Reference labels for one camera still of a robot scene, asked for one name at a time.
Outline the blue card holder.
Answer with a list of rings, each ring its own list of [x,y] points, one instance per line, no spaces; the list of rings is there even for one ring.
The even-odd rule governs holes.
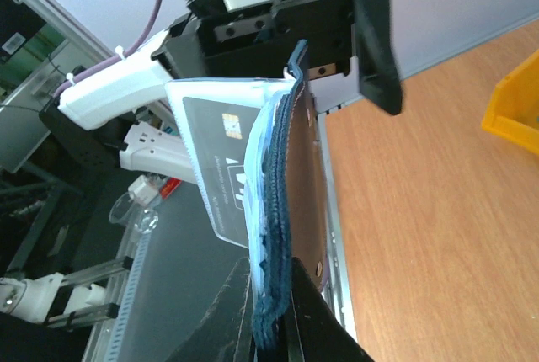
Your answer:
[[[327,280],[325,177],[309,85],[307,42],[298,41],[280,78],[191,78],[165,86],[195,180],[194,149],[183,98],[259,109],[243,168],[243,207],[253,290],[253,340],[261,360],[280,360],[291,307],[292,259],[311,281]]]

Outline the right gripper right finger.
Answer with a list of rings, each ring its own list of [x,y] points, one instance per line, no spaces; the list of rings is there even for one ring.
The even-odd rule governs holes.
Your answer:
[[[292,259],[291,314],[286,317],[290,361],[371,361],[333,315],[302,262]]]

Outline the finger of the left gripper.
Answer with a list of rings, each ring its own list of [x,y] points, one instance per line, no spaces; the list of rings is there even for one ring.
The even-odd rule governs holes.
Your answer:
[[[403,110],[403,89],[392,52],[391,0],[354,0],[360,94],[389,115]]]

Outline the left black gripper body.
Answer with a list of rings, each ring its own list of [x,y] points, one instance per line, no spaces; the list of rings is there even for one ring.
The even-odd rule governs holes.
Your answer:
[[[315,77],[348,75],[352,0],[269,0],[177,19],[151,54],[174,79],[281,77],[299,40]]]

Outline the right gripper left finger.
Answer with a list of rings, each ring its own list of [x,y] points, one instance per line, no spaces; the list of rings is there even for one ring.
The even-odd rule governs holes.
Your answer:
[[[193,333],[169,361],[237,361],[254,359],[253,296],[250,263],[240,258]]]

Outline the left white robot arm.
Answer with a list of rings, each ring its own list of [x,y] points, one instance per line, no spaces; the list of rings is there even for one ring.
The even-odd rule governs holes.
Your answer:
[[[392,0],[187,0],[166,30],[65,81],[40,120],[80,163],[128,168],[128,114],[165,98],[165,84],[198,77],[279,78],[300,40],[312,78],[347,75],[388,114],[403,109],[392,52]]]

